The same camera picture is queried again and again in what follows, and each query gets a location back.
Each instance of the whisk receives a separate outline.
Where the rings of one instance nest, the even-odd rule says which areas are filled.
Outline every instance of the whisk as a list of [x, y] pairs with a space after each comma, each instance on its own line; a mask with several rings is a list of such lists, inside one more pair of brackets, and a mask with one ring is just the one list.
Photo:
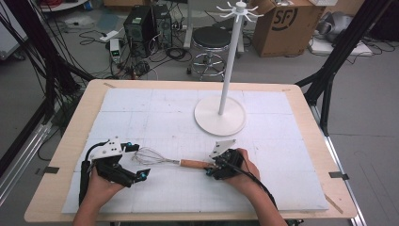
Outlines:
[[157, 163], [172, 163], [179, 165], [181, 167], [186, 168], [194, 168], [194, 169], [206, 169], [212, 168], [215, 164], [196, 161], [196, 160], [188, 160], [188, 159], [181, 159], [181, 160], [174, 160], [165, 158], [160, 153], [152, 148], [143, 147], [140, 148], [132, 157], [132, 160], [136, 160], [137, 162], [143, 165], [151, 165]]

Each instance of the white stand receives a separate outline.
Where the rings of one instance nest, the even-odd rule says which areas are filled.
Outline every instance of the white stand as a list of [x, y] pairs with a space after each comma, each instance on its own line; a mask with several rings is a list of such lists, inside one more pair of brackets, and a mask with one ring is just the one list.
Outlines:
[[240, 132], [246, 124], [246, 111], [232, 98], [227, 98], [225, 113], [217, 114], [220, 96], [210, 96], [199, 101], [195, 109], [197, 124], [216, 136], [230, 136]]
[[218, 8], [223, 11], [231, 11], [230, 14], [223, 17], [229, 17], [235, 14], [235, 23], [232, 28], [229, 57], [226, 65], [222, 96], [202, 99], [197, 104], [194, 112], [197, 124], [203, 130], [216, 136], [226, 137], [236, 134], [240, 132], [246, 124], [245, 109], [237, 101], [233, 100], [232, 98], [227, 98], [232, 65], [234, 63], [235, 51], [237, 49], [243, 16], [247, 17], [247, 14], [250, 13], [247, 11], [246, 6], [246, 3], [237, 2], [235, 4], [235, 8], [232, 7], [232, 9]]

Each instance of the power strip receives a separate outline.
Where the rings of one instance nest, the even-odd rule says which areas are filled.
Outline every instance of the power strip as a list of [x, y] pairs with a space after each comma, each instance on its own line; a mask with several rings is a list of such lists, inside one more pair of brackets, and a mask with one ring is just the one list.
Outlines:
[[119, 33], [119, 32], [116, 31], [116, 30], [110, 31], [108, 34], [106, 34], [106, 37], [100, 37], [100, 40], [102, 40], [102, 41], [108, 41], [108, 40], [111, 39], [112, 37], [118, 35], [118, 33]]

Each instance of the white pole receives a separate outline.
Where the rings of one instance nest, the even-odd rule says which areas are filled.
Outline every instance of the white pole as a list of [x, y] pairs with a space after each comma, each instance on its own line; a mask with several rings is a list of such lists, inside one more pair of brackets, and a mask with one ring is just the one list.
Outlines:
[[[237, 2], [236, 4], [236, 11], [241, 13], [246, 8], [247, 4], [243, 2]], [[230, 49], [229, 49], [229, 57], [227, 59], [226, 65], [226, 73], [224, 77], [223, 83], [223, 90], [222, 90], [222, 97], [220, 99], [220, 106], [219, 106], [219, 115], [223, 115], [224, 107], [226, 104], [227, 92], [229, 91], [229, 84], [231, 79], [231, 72], [232, 72], [232, 65], [234, 64], [235, 52], [237, 50], [238, 38], [241, 31], [241, 24], [243, 21], [243, 16], [239, 14], [235, 14], [234, 18], [234, 26], [232, 27], [231, 33], [231, 41], [230, 41]]]

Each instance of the cardboard box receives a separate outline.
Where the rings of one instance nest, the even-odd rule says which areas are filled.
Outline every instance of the cardboard box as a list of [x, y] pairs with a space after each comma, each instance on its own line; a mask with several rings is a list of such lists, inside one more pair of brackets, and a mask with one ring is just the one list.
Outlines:
[[149, 6], [150, 4], [151, 0], [104, 0], [104, 5], [106, 7]]
[[259, 14], [252, 44], [260, 57], [296, 56], [304, 53], [326, 7], [308, 0], [291, 0], [279, 6], [274, 0], [252, 0]]

